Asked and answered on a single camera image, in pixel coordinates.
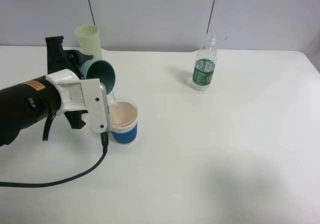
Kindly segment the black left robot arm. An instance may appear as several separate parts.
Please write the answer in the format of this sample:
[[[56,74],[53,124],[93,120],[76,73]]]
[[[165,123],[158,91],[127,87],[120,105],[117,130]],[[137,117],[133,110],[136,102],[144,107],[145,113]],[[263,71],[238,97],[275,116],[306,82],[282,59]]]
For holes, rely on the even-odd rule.
[[[64,50],[63,36],[47,37],[47,72],[69,69],[84,79],[80,66],[93,55]],[[0,91],[0,144],[9,145],[26,129],[45,119],[42,139],[48,140],[53,119],[62,105],[58,90],[44,76]]]

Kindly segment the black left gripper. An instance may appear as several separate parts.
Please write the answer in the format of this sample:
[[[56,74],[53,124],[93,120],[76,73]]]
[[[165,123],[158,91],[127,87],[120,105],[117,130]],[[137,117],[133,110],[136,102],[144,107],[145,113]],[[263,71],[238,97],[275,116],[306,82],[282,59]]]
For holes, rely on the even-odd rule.
[[[55,73],[63,69],[71,70],[79,79],[84,79],[80,71],[80,66],[87,60],[93,59],[92,55],[85,55],[78,50],[63,50],[63,36],[46,37],[47,47],[47,72]],[[86,122],[82,115],[87,114],[87,110],[64,112],[72,129],[82,129]]]

